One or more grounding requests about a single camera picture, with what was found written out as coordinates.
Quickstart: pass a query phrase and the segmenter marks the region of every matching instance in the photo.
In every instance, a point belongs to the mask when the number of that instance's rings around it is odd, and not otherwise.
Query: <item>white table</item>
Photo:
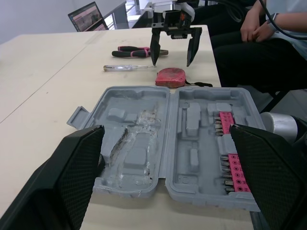
[[[186,67],[189,40],[161,34],[169,56],[157,68],[105,73],[106,64],[151,65],[150,58],[113,58],[117,46],[149,46],[151,29],[23,35],[0,46],[0,216],[33,171],[75,129],[66,124],[76,107],[91,109],[107,87],[154,85],[167,67],[186,71],[188,81],[220,86],[207,27],[199,51]],[[93,194],[82,229],[252,230],[249,212],[195,207],[172,200],[163,181],[150,199]]]

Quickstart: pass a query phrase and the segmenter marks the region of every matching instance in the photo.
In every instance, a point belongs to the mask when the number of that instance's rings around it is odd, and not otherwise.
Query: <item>laptop screen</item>
[[[70,13],[68,16],[78,32],[108,30],[95,2]]]

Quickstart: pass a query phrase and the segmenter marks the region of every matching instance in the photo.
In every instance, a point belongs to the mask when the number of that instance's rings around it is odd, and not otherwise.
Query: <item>white shirt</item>
[[[307,12],[307,0],[267,0],[270,14]],[[307,37],[307,33],[285,31],[291,35]],[[307,40],[296,40],[276,32],[271,38],[282,38],[290,42],[293,47],[307,60]]]

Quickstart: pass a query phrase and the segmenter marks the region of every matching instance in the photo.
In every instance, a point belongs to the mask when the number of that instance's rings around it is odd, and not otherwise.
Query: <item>plastic tool case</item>
[[[78,107],[68,125],[104,125],[106,162],[94,192],[149,197],[159,178],[170,196],[194,205],[259,211],[249,192],[227,193],[221,155],[236,153],[230,134],[216,135],[214,118],[231,112],[236,124],[264,129],[248,91],[241,88],[108,88],[90,113]]]

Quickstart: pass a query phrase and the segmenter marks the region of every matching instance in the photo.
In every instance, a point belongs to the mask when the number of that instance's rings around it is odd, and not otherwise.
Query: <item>black pants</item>
[[[205,6],[195,10],[193,25],[207,25],[210,36],[239,31],[243,22],[237,23],[222,4]]]
[[[287,85],[298,79],[307,61],[283,39],[243,43],[240,31],[211,37],[222,87]]]

